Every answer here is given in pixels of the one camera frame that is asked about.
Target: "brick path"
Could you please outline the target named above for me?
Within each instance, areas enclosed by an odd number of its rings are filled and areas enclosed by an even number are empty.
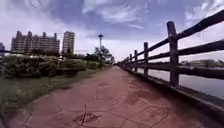
[[[12,128],[221,128],[185,103],[113,67],[30,103]]]

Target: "street lamp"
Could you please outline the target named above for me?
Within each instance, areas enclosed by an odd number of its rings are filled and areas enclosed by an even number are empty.
[[[100,39],[100,69],[102,69],[102,66],[103,66],[103,58],[102,58],[102,54],[101,54],[101,51],[102,51],[102,38],[103,38],[103,35],[100,34],[98,35],[99,39]]]

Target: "blue sky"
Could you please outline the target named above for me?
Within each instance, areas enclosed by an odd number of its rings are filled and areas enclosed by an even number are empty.
[[[1,0],[0,42],[10,49],[16,31],[26,34],[76,33],[75,53],[93,52],[97,35],[105,37],[116,60],[141,51],[167,37],[166,22],[174,21],[177,31],[224,9],[223,0]],[[223,23],[180,41],[180,48],[223,39]],[[152,54],[165,52],[164,46]],[[183,59],[222,58],[222,52],[189,56]]]

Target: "river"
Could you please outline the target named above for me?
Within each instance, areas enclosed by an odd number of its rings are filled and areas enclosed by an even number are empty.
[[[149,75],[169,81],[169,72],[149,70]],[[224,80],[180,75],[180,85],[224,99]]]

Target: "apartment building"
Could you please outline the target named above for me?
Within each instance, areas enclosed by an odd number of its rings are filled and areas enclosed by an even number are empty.
[[[64,53],[74,53],[74,43],[75,43],[75,33],[74,32],[65,32],[63,39],[63,48]]]
[[[5,50],[5,46],[3,45],[3,43],[0,42],[0,50]],[[5,53],[3,52],[0,52],[0,57],[4,57],[5,56]]]
[[[27,53],[34,49],[39,49],[44,52],[59,52],[60,40],[57,39],[57,34],[54,36],[47,36],[44,32],[42,36],[32,35],[28,32],[23,35],[20,31],[17,32],[16,37],[12,38],[11,51]]]

